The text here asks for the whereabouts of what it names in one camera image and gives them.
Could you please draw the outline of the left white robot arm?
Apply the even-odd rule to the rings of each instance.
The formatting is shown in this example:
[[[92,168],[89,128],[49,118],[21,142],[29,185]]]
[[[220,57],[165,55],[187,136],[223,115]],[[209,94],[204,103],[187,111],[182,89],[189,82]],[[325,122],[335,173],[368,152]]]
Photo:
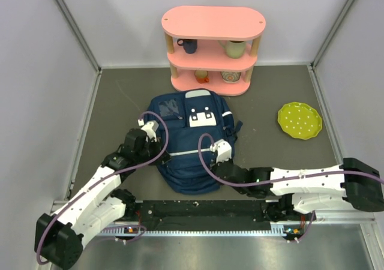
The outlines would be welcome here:
[[[54,213],[40,216],[34,245],[39,265],[52,263],[70,269],[108,225],[134,217],[136,199],[120,185],[139,168],[169,161],[169,134],[161,138],[157,128],[156,121],[149,121],[130,130],[125,142],[104,158],[73,198]]]

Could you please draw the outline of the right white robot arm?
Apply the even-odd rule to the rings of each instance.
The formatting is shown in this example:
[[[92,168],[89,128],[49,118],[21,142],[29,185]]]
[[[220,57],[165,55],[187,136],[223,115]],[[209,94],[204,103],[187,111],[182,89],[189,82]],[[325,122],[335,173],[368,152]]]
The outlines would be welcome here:
[[[383,179],[376,169],[356,158],[344,158],[340,165],[328,168],[302,170],[243,169],[227,160],[207,171],[216,181],[248,197],[277,197],[264,208],[272,221],[293,220],[324,209],[383,211]]]

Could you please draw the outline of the navy blue backpack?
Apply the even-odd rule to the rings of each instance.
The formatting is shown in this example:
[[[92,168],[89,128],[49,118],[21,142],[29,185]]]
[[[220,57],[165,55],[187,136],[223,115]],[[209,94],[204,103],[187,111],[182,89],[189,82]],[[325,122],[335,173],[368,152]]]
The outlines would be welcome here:
[[[203,165],[214,162],[211,143],[202,134],[233,146],[242,122],[236,122],[225,99],[207,89],[163,94],[149,104],[145,121],[157,121],[157,136],[167,142],[171,159],[157,167],[173,191],[186,195],[211,193],[220,188]]]

